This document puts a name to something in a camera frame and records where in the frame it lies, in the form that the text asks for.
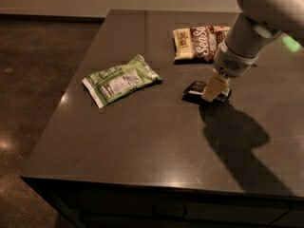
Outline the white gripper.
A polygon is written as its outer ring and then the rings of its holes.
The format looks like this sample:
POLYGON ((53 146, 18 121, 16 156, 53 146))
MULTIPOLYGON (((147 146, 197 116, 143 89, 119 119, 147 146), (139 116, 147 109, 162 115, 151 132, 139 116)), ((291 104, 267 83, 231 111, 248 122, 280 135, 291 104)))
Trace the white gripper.
POLYGON ((256 62, 260 51, 272 43, 281 31, 267 28, 242 12, 218 45, 212 71, 201 98, 214 101, 229 86, 229 78, 243 76, 256 62))

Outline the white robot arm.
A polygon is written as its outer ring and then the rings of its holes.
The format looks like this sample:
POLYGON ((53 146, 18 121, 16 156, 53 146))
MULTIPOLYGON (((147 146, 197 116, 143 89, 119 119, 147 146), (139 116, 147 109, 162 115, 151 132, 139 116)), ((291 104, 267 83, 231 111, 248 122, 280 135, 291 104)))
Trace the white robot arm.
POLYGON ((211 102, 244 75, 263 47, 285 33, 304 45, 304 0, 237 0, 240 12, 219 44, 202 98, 211 102))

